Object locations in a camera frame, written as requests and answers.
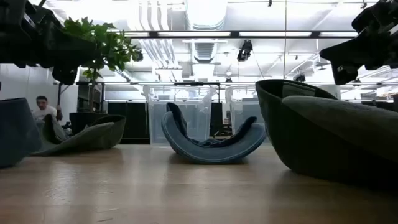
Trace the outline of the white ceiling air duct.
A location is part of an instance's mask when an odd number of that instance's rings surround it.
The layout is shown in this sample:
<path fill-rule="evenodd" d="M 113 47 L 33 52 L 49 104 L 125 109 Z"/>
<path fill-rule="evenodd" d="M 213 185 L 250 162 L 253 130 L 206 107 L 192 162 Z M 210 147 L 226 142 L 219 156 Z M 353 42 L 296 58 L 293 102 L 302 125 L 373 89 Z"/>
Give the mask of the white ceiling air duct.
<path fill-rule="evenodd" d="M 223 29 L 228 0 L 185 0 L 188 30 Z"/>

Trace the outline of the black cabinet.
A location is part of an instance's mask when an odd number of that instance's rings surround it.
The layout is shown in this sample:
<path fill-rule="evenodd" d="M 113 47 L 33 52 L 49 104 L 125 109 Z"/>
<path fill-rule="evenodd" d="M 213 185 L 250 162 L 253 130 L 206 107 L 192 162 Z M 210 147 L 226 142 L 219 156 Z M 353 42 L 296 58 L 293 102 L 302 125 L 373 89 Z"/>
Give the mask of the black cabinet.
<path fill-rule="evenodd" d="M 223 129 L 222 103 L 211 104 L 210 136 L 217 136 Z"/>
<path fill-rule="evenodd" d="M 110 102 L 109 114 L 126 117 L 121 144 L 149 144 L 149 120 L 145 103 Z"/>

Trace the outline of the dark blue baseball cap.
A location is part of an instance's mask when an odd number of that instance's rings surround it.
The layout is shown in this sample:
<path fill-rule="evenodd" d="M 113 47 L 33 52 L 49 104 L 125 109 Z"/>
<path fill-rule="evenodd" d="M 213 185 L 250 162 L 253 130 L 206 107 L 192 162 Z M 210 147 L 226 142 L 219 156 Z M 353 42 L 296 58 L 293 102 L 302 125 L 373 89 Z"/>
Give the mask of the dark blue baseball cap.
<path fill-rule="evenodd" d="M 16 165 L 41 146 L 27 99 L 0 100 L 0 169 Z"/>
<path fill-rule="evenodd" d="M 266 139 L 263 124 L 251 116 L 240 125 L 238 132 L 228 139 L 197 141 L 187 133 L 187 122 L 175 103 L 167 103 L 161 127 L 170 147 L 176 154 L 195 164 L 231 164 L 254 152 Z"/>

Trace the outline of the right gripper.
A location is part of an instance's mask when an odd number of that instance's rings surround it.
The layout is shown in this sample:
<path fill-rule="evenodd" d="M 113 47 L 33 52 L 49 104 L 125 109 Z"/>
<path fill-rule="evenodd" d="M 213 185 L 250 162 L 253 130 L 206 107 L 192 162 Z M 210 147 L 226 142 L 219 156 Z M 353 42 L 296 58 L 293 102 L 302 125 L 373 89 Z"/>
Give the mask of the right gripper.
<path fill-rule="evenodd" d="M 357 34 L 320 51 L 321 58 L 331 62 L 336 84 L 357 79 L 361 67 L 398 68 L 398 0 L 379 0 L 359 13 L 351 26 Z"/>

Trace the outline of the person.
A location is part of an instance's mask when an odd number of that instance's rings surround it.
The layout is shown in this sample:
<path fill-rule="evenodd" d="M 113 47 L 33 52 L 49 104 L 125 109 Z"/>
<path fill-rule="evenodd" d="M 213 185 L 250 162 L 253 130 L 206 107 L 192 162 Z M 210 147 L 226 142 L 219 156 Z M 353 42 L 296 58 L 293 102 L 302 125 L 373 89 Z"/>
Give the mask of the person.
<path fill-rule="evenodd" d="M 57 121 L 61 121 L 63 119 L 62 108 L 60 105 L 56 105 L 56 107 L 50 106 L 48 104 L 48 99 L 46 96 L 38 96 L 36 98 L 36 104 L 38 106 L 38 110 L 33 112 L 33 116 L 35 119 L 43 120 L 44 117 L 48 114 L 51 114 L 55 117 Z"/>

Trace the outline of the thin vertical pole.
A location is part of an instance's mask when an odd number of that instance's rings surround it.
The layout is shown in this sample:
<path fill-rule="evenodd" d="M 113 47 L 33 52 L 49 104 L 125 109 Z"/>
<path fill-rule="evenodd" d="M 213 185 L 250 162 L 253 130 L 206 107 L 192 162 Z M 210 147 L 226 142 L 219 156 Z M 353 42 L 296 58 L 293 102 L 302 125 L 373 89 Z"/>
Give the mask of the thin vertical pole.
<path fill-rule="evenodd" d="M 286 68 L 286 50 L 287 50 L 287 9 L 288 2 L 284 0 L 284 53 L 283 53 L 283 69 L 282 69 L 282 79 L 285 79 L 285 68 Z"/>

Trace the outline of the black ceiling spotlight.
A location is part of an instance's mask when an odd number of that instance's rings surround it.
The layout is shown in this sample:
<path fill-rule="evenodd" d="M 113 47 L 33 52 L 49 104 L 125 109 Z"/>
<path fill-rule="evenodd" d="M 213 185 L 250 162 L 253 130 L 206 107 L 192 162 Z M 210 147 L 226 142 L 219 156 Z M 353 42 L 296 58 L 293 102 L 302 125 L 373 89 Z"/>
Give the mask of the black ceiling spotlight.
<path fill-rule="evenodd" d="M 244 40 L 243 45 L 239 49 L 237 60 L 238 62 L 245 62 L 251 56 L 253 50 L 252 43 L 250 40 Z"/>

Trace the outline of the clear plastic storage bin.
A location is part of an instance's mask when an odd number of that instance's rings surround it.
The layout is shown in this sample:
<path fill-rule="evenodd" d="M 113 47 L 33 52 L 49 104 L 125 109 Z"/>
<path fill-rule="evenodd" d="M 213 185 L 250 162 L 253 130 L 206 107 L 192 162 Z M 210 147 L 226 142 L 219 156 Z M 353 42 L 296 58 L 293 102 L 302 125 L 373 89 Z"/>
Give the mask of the clear plastic storage bin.
<path fill-rule="evenodd" d="M 198 141 L 208 139 L 214 94 L 214 89 L 207 86 L 146 85 L 144 95 L 148 103 L 150 143 L 158 146 L 168 144 L 161 128 L 168 102 L 180 108 L 190 138 Z"/>
<path fill-rule="evenodd" d="M 229 86 L 226 89 L 225 99 L 227 104 L 229 104 L 232 135 L 235 135 L 240 125 L 251 116 L 255 116 L 257 118 L 256 123 L 264 127 L 264 120 L 254 85 Z"/>

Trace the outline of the green plant in black pot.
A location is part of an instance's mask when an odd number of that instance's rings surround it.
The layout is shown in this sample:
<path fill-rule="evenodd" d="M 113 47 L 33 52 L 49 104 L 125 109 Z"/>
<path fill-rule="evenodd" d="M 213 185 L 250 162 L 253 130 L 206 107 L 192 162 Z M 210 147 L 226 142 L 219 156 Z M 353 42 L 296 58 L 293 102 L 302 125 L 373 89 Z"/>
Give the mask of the green plant in black pot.
<path fill-rule="evenodd" d="M 123 30 L 112 32 L 111 30 L 115 28 L 112 23 L 94 24 L 87 17 L 77 20 L 68 18 L 64 22 L 65 26 L 90 27 L 92 37 L 96 42 L 96 48 L 93 51 L 95 58 L 78 66 L 85 69 L 83 75 L 88 80 L 88 108 L 84 111 L 78 110 L 75 113 L 70 113 L 72 131 L 73 134 L 76 134 L 103 116 L 101 112 L 95 111 L 95 86 L 96 80 L 102 77 L 100 70 L 108 67 L 113 72 L 123 71 L 130 61 L 140 62 L 143 59 L 143 54 L 142 50 L 132 44 L 131 39 L 124 35 Z"/>

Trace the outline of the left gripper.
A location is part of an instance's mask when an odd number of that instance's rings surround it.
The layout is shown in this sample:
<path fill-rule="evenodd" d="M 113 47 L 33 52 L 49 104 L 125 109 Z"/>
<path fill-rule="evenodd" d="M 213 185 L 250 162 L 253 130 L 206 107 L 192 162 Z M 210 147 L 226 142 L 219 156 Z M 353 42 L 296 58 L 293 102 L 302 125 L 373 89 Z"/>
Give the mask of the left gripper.
<path fill-rule="evenodd" d="M 27 39 L 17 44 L 17 66 L 52 68 L 54 79 L 63 84 L 74 83 L 77 67 L 95 58 L 96 42 L 91 28 L 65 26 L 62 29 L 51 10 L 28 0 L 17 0 L 17 6 L 19 27 Z"/>

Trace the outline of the long ceiling light bar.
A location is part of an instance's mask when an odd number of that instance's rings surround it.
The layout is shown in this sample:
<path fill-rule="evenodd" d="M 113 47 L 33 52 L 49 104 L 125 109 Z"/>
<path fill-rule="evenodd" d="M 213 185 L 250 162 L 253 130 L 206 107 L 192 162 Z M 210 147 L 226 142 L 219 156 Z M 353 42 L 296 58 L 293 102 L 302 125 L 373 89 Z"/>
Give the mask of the long ceiling light bar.
<path fill-rule="evenodd" d="M 237 31 L 237 30 L 171 30 L 171 31 L 124 31 L 133 39 L 283 39 L 284 30 Z M 350 39 L 351 31 L 299 31 L 287 30 L 287 39 Z"/>

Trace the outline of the dark green baseball cap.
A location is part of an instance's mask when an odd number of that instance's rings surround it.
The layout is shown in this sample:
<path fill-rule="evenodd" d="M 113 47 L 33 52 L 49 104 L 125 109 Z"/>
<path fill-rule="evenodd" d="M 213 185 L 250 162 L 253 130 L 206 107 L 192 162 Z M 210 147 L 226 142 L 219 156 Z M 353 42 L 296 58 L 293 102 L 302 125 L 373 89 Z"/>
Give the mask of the dark green baseball cap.
<path fill-rule="evenodd" d="M 121 142 L 125 124 L 126 117 L 107 115 L 95 120 L 79 133 L 69 136 L 55 117 L 48 114 L 36 122 L 42 145 L 31 155 L 60 156 L 111 149 Z"/>
<path fill-rule="evenodd" d="M 255 84 L 267 135 L 298 174 L 398 192 L 398 113 L 292 80 Z"/>

